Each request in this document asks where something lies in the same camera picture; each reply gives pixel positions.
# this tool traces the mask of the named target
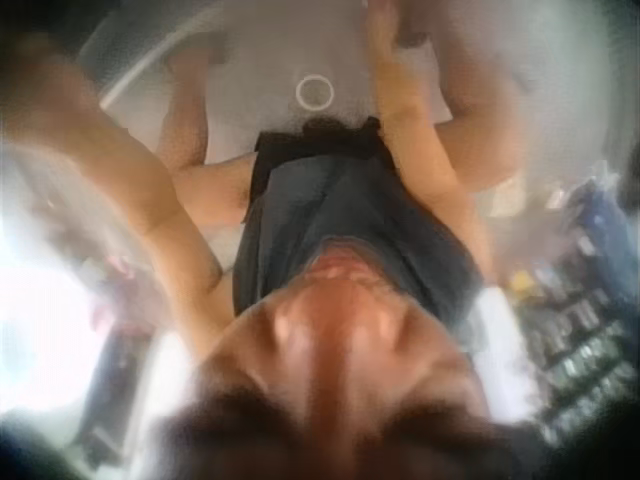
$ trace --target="mouth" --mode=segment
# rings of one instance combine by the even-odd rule
[[[307,264],[304,275],[389,281],[375,254],[366,247],[350,241],[331,242]]]

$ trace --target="dark gray shirt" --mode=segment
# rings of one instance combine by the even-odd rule
[[[467,249],[382,162],[317,156],[275,168],[253,201],[234,270],[236,314],[344,240],[366,245],[396,287],[450,330],[482,285]]]

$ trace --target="white ring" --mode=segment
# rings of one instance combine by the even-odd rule
[[[327,85],[329,87],[329,98],[324,103],[322,103],[320,105],[310,105],[302,97],[302,87],[304,87],[304,85],[306,83],[308,83],[310,81],[313,81],[313,80],[318,80],[318,81],[324,83],[325,85]],[[328,108],[329,105],[331,105],[331,103],[333,103],[333,97],[334,96],[335,96],[335,92],[333,90],[333,85],[331,85],[331,82],[329,81],[329,79],[327,77],[324,77],[324,76],[318,75],[318,74],[307,75],[302,80],[300,80],[300,83],[298,83],[298,86],[296,87],[296,100],[298,100],[298,103],[300,104],[300,106],[302,108],[304,108],[305,110],[308,110],[310,112],[320,112],[321,110],[324,110],[324,109]]]

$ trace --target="woman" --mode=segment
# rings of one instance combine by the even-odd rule
[[[394,53],[395,3],[369,5],[383,141],[376,122],[310,126],[211,166],[207,53],[170,62],[162,162],[46,42],[14,56],[22,76],[5,87],[5,134],[64,154],[112,201],[199,361],[196,399],[161,430],[151,478],[517,475],[450,334],[492,276],[471,192],[515,168],[510,93],[453,33],[435,32],[454,120],[434,127]],[[223,275],[197,225],[243,221],[238,260]]]

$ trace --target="eyebrow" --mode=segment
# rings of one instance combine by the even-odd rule
[[[164,438],[181,449],[254,441],[293,446],[296,442],[286,412],[248,389],[200,399],[165,425]]]
[[[402,412],[385,426],[383,439],[454,451],[483,449],[498,440],[490,423],[462,409],[438,405]]]

